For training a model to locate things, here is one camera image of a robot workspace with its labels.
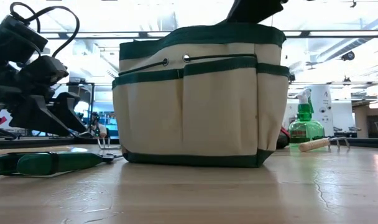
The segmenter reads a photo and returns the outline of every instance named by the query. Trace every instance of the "spray nozzle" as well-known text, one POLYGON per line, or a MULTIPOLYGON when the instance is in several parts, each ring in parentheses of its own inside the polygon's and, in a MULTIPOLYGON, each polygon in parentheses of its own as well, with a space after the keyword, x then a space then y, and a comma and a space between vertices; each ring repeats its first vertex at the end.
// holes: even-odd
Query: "spray nozzle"
POLYGON ((304 89, 296 97, 300 100, 301 105, 305 105, 305 104, 310 105, 310 113, 313 113, 310 89, 304 89))

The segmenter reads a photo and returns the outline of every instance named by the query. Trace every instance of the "canvas tote bag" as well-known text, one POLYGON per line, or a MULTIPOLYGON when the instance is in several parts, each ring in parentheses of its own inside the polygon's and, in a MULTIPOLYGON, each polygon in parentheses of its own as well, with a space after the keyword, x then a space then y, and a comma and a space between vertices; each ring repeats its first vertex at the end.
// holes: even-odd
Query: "canvas tote bag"
POLYGON ((259 167, 276 149, 288 90, 284 33, 184 27, 120 45, 113 104, 129 162, 259 167))

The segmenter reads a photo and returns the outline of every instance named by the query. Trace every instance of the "wooden table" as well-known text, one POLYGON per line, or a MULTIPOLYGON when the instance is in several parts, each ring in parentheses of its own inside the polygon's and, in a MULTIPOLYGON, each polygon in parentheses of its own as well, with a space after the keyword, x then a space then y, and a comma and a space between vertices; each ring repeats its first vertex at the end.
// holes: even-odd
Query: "wooden table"
POLYGON ((52 178, 0 177, 0 223, 378 223, 378 149, 332 148, 279 151, 260 169, 122 159, 52 178))

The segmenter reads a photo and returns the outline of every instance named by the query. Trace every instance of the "wooden handle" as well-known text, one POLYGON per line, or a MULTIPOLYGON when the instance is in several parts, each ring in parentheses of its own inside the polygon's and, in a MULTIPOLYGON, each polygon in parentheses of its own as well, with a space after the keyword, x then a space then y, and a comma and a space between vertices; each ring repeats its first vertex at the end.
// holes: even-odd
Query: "wooden handle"
POLYGON ((324 147, 328 145, 330 145, 330 141, 328 140, 328 138, 324 138, 324 139, 318 139, 318 140, 314 140, 310 142, 301 143, 298 146, 298 148, 301 152, 308 152, 312 149, 318 149, 320 147, 324 147))

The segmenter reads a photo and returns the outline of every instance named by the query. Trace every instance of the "black cable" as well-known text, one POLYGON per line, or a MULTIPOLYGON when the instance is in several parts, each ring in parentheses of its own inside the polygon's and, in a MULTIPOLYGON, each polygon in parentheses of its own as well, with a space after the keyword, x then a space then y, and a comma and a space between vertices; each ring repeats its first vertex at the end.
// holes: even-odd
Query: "black cable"
POLYGON ((69 39, 66 40, 65 43, 63 43, 53 54, 52 54, 52 57, 55 57, 57 56, 57 54, 63 50, 68 44, 70 44, 70 42, 73 41, 73 39, 77 36, 77 33, 78 31, 80 30, 80 20, 78 19, 78 17, 76 16, 76 14, 74 12, 72 12, 69 8, 65 7, 65 6, 51 6, 51 7, 46 7, 45 9, 42 9, 40 10, 39 12, 35 13, 33 16, 30 16, 29 18, 27 19, 24 19, 23 22, 30 22, 30 21, 33 21, 34 19, 44 15, 45 13, 48 13, 54 9, 63 9, 63 10, 66 10, 68 12, 70 12, 76 19, 76 29, 75 31, 73 32, 73 35, 71 35, 71 37, 69 37, 69 39))
MULTIPOLYGON (((9 6, 9 11, 11 12, 11 15, 13 17, 15 17, 15 19, 19 20, 19 21, 24 21, 24 18, 22 16, 20 16, 17 12, 14 11, 14 7, 15 6, 23 6, 25 7, 26 9, 28 9, 31 13, 33 13, 33 15, 35 15, 35 11, 28 5, 22 3, 22 2, 13 2, 10 6, 9 6)), ((39 33, 40 30, 41 30, 41 26, 40 26, 40 20, 39 18, 35 18, 35 21, 37 23, 37 32, 39 33)))
MULTIPOLYGON (((21 3, 21 2, 14 2, 11 4, 11 8, 13 8, 15 5, 20 5, 20 6, 23 6, 24 4, 21 3)), ((18 15, 18 13, 16 12, 13 12, 12 10, 12 13, 14 13, 16 19, 20 20, 21 22, 27 24, 28 22, 31 22, 33 20, 37 20, 40 16, 44 15, 45 13, 48 13, 54 9, 63 9, 63 10, 66 10, 68 12, 70 12, 76 19, 76 29, 75 31, 73 32, 73 35, 71 35, 71 37, 69 37, 69 39, 66 40, 65 43, 63 43, 53 54, 52 54, 52 57, 56 57, 57 54, 63 50, 68 44, 70 44, 70 42, 73 41, 73 39, 77 36, 77 33, 78 31, 80 30, 80 20, 78 19, 78 17, 76 16, 76 14, 74 12, 72 12, 69 8, 65 7, 65 6, 50 6, 50 7, 46 7, 45 9, 42 9, 40 10, 39 12, 36 12, 33 16, 30 16, 29 18, 27 19, 24 19, 23 17, 21 17, 20 15, 18 15)))
POLYGON ((145 66, 142 66, 142 67, 139 67, 139 68, 134 68, 134 69, 131 69, 131 70, 128 70, 128 71, 125 71, 125 72, 120 72, 119 76, 125 75, 125 74, 128 74, 128 73, 132 73, 132 72, 138 72, 138 71, 141 71, 141 70, 144 70, 144 69, 147 69, 147 68, 152 68, 154 66, 167 65, 167 64, 168 64, 168 59, 165 58, 161 62, 152 63, 150 65, 145 65, 145 66))

